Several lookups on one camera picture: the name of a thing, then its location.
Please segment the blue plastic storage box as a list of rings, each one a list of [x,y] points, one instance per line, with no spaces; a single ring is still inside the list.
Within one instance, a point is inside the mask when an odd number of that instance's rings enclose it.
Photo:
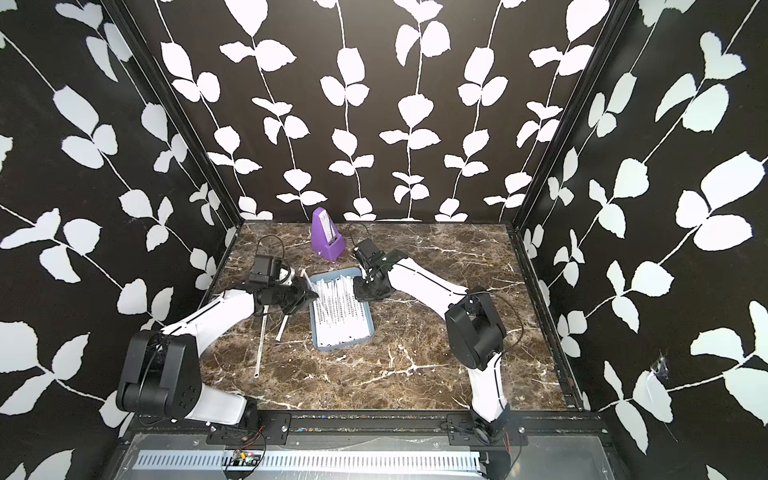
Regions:
[[[370,341],[374,335],[368,302],[358,301],[353,280],[361,277],[358,267],[308,277],[318,298],[310,304],[312,341],[319,351],[330,351]]]

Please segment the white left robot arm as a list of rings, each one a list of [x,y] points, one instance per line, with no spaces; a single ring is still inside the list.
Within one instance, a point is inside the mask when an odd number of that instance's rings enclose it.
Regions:
[[[258,255],[245,280],[186,318],[135,334],[116,389],[119,410],[164,420],[193,420],[255,430],[256,402],[203,383],[200,357],[219,337],[254,315],[287,316],[318,295],[277,257]]]

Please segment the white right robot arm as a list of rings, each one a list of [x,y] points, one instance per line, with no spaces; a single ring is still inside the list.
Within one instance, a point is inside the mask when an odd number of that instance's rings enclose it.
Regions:
[[[444,320],[450,351],[470,379],[474,435],[484,445],[499,439],[510,421],[501,374],[507,330],[491,294],[445,280],[404,252],[385,252],[370,239],[358,243],[353,255],[362,271],[353,279],[357,300],[381,301],[402,292]]]

